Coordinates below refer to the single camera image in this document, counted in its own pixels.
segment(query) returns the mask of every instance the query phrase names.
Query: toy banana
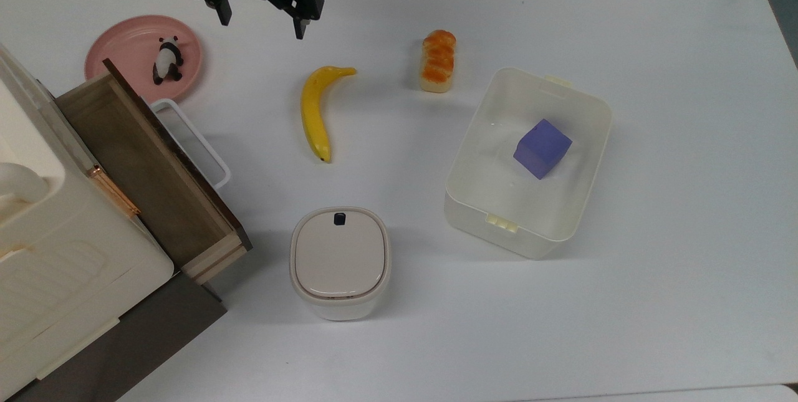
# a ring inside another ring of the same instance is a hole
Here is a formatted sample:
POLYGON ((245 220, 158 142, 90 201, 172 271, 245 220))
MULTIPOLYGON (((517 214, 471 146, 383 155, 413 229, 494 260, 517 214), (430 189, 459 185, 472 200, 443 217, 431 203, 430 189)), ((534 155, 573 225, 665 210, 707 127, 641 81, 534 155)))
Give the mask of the toy banana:
POLYGON ((326 163, 330 161, 330 138, 327 137, 322 119, 322 92, 336 79, 355 73, 357 70, 351 67, 321 67, 310 74, 302 89, 302 126, 305 128, 305 137, 314 154, 326 163))

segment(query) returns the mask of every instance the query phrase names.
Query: purple cube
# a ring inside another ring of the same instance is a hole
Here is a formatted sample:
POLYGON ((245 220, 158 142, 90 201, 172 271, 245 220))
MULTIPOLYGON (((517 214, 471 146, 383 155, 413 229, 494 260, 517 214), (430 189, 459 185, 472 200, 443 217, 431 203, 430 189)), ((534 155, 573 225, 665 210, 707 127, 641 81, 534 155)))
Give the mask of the purple cube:
POLYGON ((559 132, 544 118, 527 132, 524 138, 521 138, 516 154, 512 157, 536 178, 543 179, 562 159, 569 147, 570 138, 559 132))

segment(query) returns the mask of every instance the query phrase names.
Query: white basket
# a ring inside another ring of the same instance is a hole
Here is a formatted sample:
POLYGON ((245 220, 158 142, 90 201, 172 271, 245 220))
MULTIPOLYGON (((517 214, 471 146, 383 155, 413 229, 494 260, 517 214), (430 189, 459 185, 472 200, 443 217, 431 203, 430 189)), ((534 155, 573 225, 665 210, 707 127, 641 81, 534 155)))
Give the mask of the white basket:
POLYGON ((493 76, 446 180, 445 214, 462 231, 524 257, 544 257, 574 235, 612 123, 599 98, 515 68, 493 76), (513 158, 546 118, 573 141, 538 180, 513 158))

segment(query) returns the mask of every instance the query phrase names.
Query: wooden panel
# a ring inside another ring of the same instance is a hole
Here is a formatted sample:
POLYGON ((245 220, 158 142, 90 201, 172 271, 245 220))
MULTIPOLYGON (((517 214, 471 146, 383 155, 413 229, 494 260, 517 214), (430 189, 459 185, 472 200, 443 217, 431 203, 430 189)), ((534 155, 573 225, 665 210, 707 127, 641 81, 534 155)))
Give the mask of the wooden panel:
POLYGON ((109 177, 142 211, 140 219, 153 237, 181 268, 198 258, 216 257, 214 247, 231 233, 250 249, 239 221, 185 152, 109 61, 106 67, 109 73, 65 93, 56 104, 109 177))

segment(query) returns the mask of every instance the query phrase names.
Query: panda figurine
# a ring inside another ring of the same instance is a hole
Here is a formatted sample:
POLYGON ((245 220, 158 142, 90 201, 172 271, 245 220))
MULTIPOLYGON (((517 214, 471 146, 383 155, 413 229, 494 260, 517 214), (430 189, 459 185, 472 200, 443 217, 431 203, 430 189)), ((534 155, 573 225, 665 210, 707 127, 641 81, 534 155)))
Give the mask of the panda figurine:
POLYGON ((183 56, 180 55, 180 48, 177 48, 177 36, 171 38, 159 38, 160 50, 155 63, 152 64, 152 81, 160 86, 163 79, 171 77, 174 81, 180 81, 183 74, 177 71, 177 67, 183 65, 183 56))

